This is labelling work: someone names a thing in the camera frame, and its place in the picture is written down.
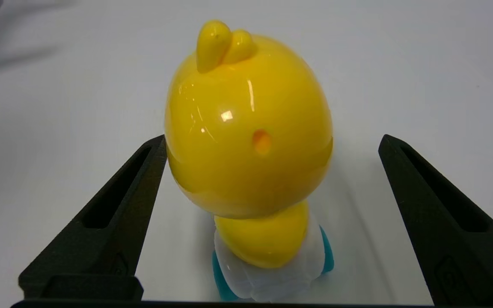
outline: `orange hole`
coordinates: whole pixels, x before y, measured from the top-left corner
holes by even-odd
[[[258,129],[252,135],[252,145],[258,154],[266,155],[270,152],[271,137],[264,129]]]

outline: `glossy yellow plastic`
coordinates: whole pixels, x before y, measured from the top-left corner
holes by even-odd
[[[169,88],[165,135],[172,175],[196,205],[227,218],[260,218],[303,201],[333,148],[325,96],[284,44],[220,21]]]
[[[237,257],[264,269],[282,267],[300,249],[307,232],[307,201],[266,218],[215,217],[220,237]]]

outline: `white backdrop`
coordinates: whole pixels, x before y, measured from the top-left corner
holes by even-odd
[[[377,148],[385,133],[405,140],[493,217],[493,1],[8,0],[0,11],[0,308],[21,299],[17,277],[28,263],[163,133],[170,78],[213,18],[276,37],[311,65],[331,104],[335,168],[391,301],[431,302]],[[179,242],[193,252],[210,218],[180,195],[168,169],[161,187],[137,271],[149,284],[145,298],[206,300],[198,284],[211,278],[166,269],[175,261],[166,251]]]

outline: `yellow toy figure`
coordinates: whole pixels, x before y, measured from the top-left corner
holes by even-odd
[[[222,300],[271,302],[334,267],[306,201],[332,131],[319,83],[287,46],[221,21],[202,27],[170,85],[165,135],[176,183],[214,215]]]

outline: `white surface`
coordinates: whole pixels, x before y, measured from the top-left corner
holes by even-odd
[[[410,143],[493,217],[493,1],[29,2],[0,12],[0,308],[21,299],[28,263],[163,132],[170,78],[211,18],[284,41],[317,74],[333,112],[333,172],[392,302],[430,298],[377,156],[383,134]],[[210,216],[169,170],[155,211],[137,270],[145,298],[216,300],[211,275],[190,271],[210,262]]]

